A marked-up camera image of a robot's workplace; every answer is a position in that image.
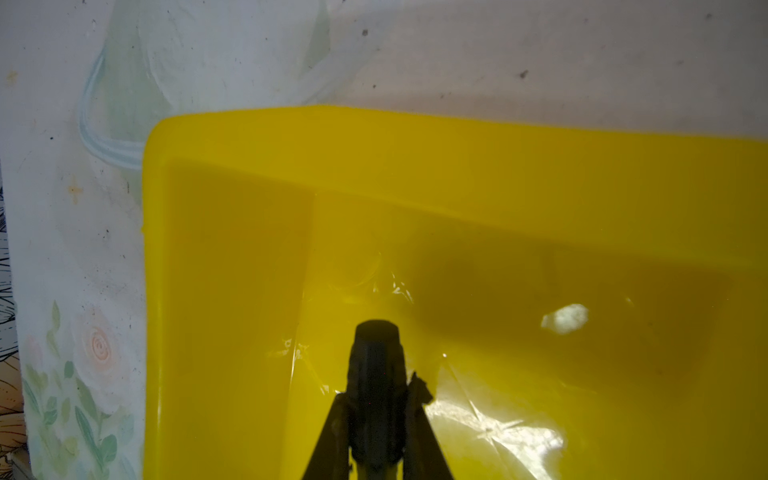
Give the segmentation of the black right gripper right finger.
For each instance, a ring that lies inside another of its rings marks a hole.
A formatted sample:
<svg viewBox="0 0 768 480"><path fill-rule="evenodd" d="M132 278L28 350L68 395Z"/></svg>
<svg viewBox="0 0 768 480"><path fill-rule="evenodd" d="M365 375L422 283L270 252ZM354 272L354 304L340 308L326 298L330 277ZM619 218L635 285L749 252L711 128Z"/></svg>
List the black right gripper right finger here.
<svg viewBox="0 0 768 480"><path fill-rule="evenodd" d="M426 382L414 372L407 386L405 407L405 480L454 479L425 412L424 406L432 400Z"/></svg>

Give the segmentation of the black handled screwdriver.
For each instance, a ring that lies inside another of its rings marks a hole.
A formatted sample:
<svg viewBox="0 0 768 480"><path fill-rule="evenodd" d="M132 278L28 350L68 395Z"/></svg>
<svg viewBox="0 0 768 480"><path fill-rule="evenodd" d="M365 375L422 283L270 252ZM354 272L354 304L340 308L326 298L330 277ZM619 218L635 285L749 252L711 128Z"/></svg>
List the black handled screwdriver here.
<svg viewBox="0 0 768 480"><path fill-rule="evenodd" d="M347 373L349 442L360 479L394 479L403 457L406 371L398 327L356 327Z"/></svg>

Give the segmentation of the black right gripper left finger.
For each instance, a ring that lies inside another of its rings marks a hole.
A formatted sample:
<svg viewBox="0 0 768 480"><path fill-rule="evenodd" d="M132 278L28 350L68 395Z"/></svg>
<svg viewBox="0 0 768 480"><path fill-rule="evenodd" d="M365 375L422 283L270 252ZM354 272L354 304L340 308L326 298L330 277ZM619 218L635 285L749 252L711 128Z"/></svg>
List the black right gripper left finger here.
<svg viewBox="0 0 768 480"><path fill-rule="evenodd" d="M349 402L342 392L333 400L302 479L348 480L349 449Z"/></svg>

